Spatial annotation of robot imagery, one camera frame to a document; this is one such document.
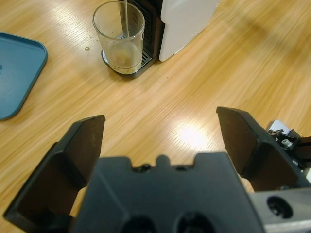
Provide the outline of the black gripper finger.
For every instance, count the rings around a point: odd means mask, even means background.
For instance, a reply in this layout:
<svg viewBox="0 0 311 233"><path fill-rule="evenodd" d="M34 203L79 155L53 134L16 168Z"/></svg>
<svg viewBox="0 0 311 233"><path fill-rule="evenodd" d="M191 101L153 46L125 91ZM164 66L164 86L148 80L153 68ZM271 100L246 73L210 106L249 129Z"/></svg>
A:
<svg viewBox="0 0 311 233"><path fill-rule="evenodd" d="M266 131L243 110L217 107L216 112L231 161L255 191L310 187L302 173L311 166L310 137Z"/></svg>
<svg viewBox="0 0 311 233"><path fill-rule="evenodd" d="M14 197L3 217L26 233L67 233L71 209L100 156L105 116L74 122L55 142Z"/></svg>

